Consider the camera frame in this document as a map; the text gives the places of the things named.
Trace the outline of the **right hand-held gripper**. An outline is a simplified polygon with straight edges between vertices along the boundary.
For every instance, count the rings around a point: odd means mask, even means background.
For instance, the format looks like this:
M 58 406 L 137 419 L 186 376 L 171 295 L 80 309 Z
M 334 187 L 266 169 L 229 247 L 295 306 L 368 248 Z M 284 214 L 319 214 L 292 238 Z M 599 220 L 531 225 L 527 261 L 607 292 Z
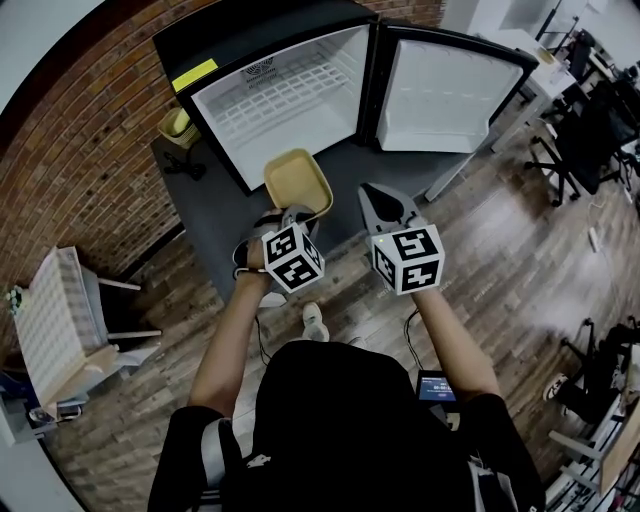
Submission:
M 369 232 L 372 269 L 396 295 L 440 284 L 445 252 L 438 230 L 413 199 L 377 183 L 362 183 L 358 200 Z

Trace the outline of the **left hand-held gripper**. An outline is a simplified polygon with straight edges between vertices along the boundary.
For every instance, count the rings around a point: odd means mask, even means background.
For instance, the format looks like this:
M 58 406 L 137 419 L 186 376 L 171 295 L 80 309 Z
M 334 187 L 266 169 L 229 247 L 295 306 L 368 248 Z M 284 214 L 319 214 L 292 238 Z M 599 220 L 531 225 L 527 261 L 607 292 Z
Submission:
M 310 223 L 317 219 L 316 212 L 301 204 L 285 208 L 282 217 L 270 215 L 262 219 L 265 270 L 289 294 L 322 278 L 325 261 L 298 223 L 281 227 L 281 220 Z

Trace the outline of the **person's left hand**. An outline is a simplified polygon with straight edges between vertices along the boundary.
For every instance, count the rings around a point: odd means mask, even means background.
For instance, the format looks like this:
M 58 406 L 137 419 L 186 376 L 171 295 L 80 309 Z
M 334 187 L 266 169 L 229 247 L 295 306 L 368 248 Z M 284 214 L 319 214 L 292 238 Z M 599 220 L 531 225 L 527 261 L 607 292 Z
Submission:
M 241 273 L 265 273 L 265 258 L 262 237 L 269 232 L 278 232 L 282 222 L 283 212 L 273 209 L 265 212 L 254 225 L 241 237 L 234 249 L 234 278 Z

